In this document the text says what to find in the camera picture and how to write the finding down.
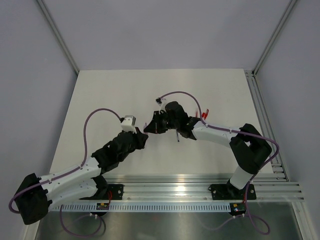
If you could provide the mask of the blue ballpoint pen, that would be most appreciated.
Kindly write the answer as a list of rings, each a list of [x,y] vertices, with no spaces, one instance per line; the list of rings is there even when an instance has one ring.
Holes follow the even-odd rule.
[[[175,131],[175,135],[176,135],[177,142],[179,143],[180,142],[180,137],[179,137],[179,133],[178,133],[177,130]]]

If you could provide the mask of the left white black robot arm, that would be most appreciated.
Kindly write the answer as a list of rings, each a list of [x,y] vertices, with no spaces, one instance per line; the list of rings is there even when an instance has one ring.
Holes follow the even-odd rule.
[[[31,225],[69,202],[91,197],[103,199],[108,194],[103,174],[117,168],[129,154],[144,149],[147,139],[148,135],[139,131],[122,131],[82,164],[48,175],[27,175],[13,197],[15,213],[25,225]]]

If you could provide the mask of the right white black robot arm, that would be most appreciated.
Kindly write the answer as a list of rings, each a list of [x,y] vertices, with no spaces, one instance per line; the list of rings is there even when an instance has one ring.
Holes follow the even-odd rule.
[[[144,128],[144,132],[151,134],[164,134],[168,130],[176,130],[186,139],[213,142],[231,149],[238,164],[226,184],[227,193],[232,198],[239,198],[245,192],[248,182],[272,152],[270,145],[253,125],[246,123],[243,127],[226,131],[221,127],[212,128],[200,117],[189,116],[176,101],[154,111],[150,123]]]

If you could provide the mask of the aluminium front rail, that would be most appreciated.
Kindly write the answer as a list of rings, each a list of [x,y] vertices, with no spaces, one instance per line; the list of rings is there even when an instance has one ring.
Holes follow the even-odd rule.
[[[105,174],[108,183],[124,185],[124,202],[211,201],[211,184],[225,184],[230,174],[124,175]],[[303,202],[298,182],[284,173],[260,173],[253,180],[257,202]]]

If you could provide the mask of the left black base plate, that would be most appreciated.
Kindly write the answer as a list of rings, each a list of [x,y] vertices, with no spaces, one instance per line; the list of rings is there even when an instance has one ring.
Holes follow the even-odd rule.
[[[98,200],[122,200],[124,194],[123,184],[109,184],[106,190],[102,190],[96,196]]]

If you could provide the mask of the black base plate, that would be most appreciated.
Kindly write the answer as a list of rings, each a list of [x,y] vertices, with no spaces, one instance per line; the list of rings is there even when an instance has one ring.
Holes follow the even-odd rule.
[[[208,187],[213,200],[256,200],[257,195],[253,184],[249,184],[248,190],[246,187],[237,189],[233,185],[227,184],[211,184]]]
[[[96,196],[98,200],[122,200],[124,194],[123,184],[109,184],[106,190],[102,190]]]

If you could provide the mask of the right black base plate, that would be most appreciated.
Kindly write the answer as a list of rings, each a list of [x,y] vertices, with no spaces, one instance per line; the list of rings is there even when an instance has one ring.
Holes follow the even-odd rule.
[[[233,185],[227,184],[211,184],[208,187],[213,200],[256,200],[257,195],[253,184],[249,184],[248,190],[246,187],[237,189]]]

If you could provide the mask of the right aluminium side rail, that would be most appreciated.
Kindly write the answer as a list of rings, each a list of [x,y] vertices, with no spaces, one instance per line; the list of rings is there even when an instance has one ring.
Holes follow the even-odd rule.
[[[253,104],[255,107],[262,134],[265,137],[270,138],[279,144],[278,140],[275,137],[269,114],[267,111],[267,106],[263,98],[263,94],[259,86],[259,82],[257,81],[257,78],[254,76],[251,70],[244,70],[244,75],[247,80],[248,88],[250,90],[250,94],[253,100]],[[281,170],[281,173],[284,175],[283,179],[285,179],[287,182],[290,181],[288,171],[286,170],[286,164],[281,156],[280,151],[278,152],[277,156],[271,161],[271,166],[272,168]]]

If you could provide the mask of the left aluminium frame post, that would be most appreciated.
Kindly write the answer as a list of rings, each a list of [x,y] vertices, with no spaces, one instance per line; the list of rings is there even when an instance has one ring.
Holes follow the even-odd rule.
[[[39,7],[39,10],[41,11],[45,21],[47,22],[48,27],[51,30],[58,46],[60,47],[64,57],[66,58],[68,64],[72,68],[73,72],[78,76],[80,73],[80,69],[79,69],[72,53],[70,52],[70,50],[69,50],[69,48],[63,38],[46,2],[44,0],[35,0],[35,3]]]

